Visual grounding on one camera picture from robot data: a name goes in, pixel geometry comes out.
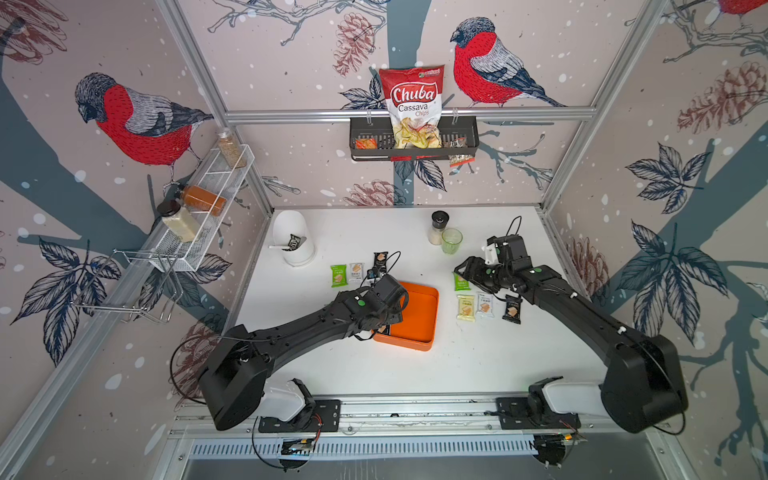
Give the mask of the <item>black lid cream jar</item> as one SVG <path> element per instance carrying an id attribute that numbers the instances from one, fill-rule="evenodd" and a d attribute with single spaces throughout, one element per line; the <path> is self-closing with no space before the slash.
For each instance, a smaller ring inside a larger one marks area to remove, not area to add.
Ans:
<path id="1" fill-rule="evenodd" d="M 165 200 L 157 205 L 163 223 L 182 243 L 193 242 L 200 229 L 199 222 L 178 200 Z"/>

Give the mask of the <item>cream yellow cookie packet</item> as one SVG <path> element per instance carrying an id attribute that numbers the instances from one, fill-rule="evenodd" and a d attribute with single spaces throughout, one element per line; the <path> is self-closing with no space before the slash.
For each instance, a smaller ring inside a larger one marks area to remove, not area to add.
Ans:
<path id="1" fill-rule="evenodd" d="M 476 321 L 476 296 L 460 294 L 457 296 L 457 319 L 467 322 Z"/>

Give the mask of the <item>orange storage box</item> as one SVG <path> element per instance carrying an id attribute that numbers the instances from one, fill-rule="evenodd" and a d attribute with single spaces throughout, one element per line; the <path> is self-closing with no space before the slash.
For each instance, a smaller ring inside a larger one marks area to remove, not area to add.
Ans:
<path id="1" fill-rule="evenodd" d="M 383 333 L 377 332 L 373 340 L 417 351 L 432 348 L 438 319 L 439 292 L 429 286 L 402 282 L 409 294 L 408 306 L 402 312 L 400 323 L 388 326 Z"/>

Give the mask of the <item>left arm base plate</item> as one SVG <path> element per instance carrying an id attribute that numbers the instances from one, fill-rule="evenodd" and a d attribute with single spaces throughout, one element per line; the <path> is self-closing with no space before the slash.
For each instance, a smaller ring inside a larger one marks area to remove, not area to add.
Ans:
<path id="1" fill-rule="evenodd" d="M 305 406 L 289 421 L 274 417 L 261 418 L 259 433 L 325 433 L 339 428 L 341 401 L 338 399 L 315 400 Z"/>

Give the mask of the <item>black cap spice shaker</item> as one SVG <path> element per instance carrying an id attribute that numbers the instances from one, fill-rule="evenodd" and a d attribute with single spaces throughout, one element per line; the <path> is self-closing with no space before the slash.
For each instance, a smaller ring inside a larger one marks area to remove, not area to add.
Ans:
<path id="1" fill-rule="evenodd" d="M 431 214 L 431 228 L 428 234 L 428 240 L 432 245 L 442 244 L 442 234 L 445 231 L 449 221 L 449 215 L 442 210 L 434 211 Z"/>

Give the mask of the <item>glass jar of grains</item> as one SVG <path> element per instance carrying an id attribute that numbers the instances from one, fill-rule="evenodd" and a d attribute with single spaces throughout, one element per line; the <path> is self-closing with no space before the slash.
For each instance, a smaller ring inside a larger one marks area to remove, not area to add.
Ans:
<path id="1" fill-rule="evenodd" d="M 218 148 L 225 161 L 232 169 L 240 169 L 247 165 L 247 159 L 236 136 L 230 128 L 222 128 L 217 132 Z"/>

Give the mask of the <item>white rounded container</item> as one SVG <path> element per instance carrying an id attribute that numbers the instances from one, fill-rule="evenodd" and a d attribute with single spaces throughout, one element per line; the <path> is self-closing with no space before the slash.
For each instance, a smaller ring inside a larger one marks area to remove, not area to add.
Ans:
<path id="1" fill-rule="evenodd" d="M 316 248 L 305 217 L 298 211 L 286 210 L 272 223 L 272 241 L 268 245 L 278 251 L 291 267 L 303 267 L 315 257 Z"/>

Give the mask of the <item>orange sauce bottle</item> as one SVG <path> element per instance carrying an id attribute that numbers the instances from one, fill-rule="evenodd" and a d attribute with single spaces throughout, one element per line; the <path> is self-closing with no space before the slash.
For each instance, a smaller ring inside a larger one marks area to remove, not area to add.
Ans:
<path id="1" fill-rule="evenodd" d="M 175 198 L 190 212 L 209 213 L 214 217 L 219 217 L 227 205 L 227 199 L 220 194 L 196 185 L 178 190 Z"/>

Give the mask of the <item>green translucent cup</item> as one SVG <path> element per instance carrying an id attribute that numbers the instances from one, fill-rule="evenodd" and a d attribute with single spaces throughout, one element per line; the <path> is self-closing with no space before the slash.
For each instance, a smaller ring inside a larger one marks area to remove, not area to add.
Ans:
<path id="1" fill-rule="evenodd" d="M 446 255 L 456 254 L 463 242 L 463 234 L 456 228 L 446 228 L 442 231 L 441 249 Z"/>

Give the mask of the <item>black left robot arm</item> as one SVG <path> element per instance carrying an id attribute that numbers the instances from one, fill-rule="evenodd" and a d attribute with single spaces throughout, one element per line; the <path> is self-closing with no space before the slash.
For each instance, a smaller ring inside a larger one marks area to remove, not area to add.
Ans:
<path id="1" fill-rule="evenodd" d="M 215 428 L 229 430 L 253 414 L 267 380 L 284 365 L 327 343 L 398 324 L 408 304 L 405 287 L 386 274 L 289 323 L 252 332 L 242 325 L 228 330 L 196 376 Z"/>

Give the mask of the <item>black cookie packet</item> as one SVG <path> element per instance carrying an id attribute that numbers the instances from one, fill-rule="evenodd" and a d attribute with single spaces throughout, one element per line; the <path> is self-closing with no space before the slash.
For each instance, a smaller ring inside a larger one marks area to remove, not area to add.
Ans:
<path id="1" fill-rule="evenodd" d="M 522 305 L 521 297 L 506 295 L 504 302 L 505 302 L 505 309 L 504 309 L 502 318 L 505 321 L 508 321 L 510 323 L 520 324 L 521 323 L 521 305 Z"/>
<path id="2" fill-rule="evenodd" d="M 387 262 L 389 258 L 389 252 L 388 251 L 381 251 L 381 252 L 375 252 L 374 253 L 374 263 L 373 263 L 373 270 L 374 273 L 377 276 L 381 276 L 387 273 L 388 267 Z"/>

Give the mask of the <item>white cookie packet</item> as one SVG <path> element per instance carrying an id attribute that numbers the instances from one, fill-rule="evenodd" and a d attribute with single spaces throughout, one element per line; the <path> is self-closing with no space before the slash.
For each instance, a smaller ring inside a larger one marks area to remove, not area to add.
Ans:
<path id="1" fill-rule="evenodd" d="M 476 317 L 483 319 L 492 319 L 494 317 L 495 297 L 486 293 L 477 295 Z"/>
<path id="2" fill-rule="evenodd" d="M 353 282 L 362 282 L 366 278 L 366 269 L 363 262 L 353 262 L 348 264 L 348 280 Z"/>

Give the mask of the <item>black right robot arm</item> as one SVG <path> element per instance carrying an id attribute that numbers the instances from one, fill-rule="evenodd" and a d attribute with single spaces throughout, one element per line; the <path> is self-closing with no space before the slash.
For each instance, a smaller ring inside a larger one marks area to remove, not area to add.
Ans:
<path id="1" fill-rule="evenodd" d="M 489 266 L 469 257 L 454 273 L 487 293 L 519 294 L 562 322 L 606 366 L 601 406 L 623 430 L 638 433 L 688 409 L 677 349 L 666 337 L 645 334 L 602 312 L 547 265 Z"/>

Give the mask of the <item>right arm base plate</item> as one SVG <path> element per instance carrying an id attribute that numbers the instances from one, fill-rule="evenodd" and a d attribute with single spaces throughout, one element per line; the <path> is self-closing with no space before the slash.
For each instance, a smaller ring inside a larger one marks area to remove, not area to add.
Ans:
<path id="1" fill-rule="evenodd" d="M 578 415 L 555 413 L 544 400 L 531 397 L 497 397 L 496 410 L 502 430 L 579 430 Z"/>

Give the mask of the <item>green cookie packet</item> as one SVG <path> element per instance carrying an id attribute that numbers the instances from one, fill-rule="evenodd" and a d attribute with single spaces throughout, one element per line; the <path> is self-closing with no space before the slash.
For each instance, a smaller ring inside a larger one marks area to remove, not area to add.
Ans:
<path id="1" fill-rule="evenodd" d="M 470 291 L 471 289 L 472 287 L 468 280 L 464 279 L 462 276 L 458 274 L 454 274 L 454 290 L 456 292 Z"/>
<path id="2" fill-rule="evenodd" d="M 332 265 L 331 274 L 332 274 L 331 286 L 333 288 L 343 287 L 348 285 L 346 264 Z"/>

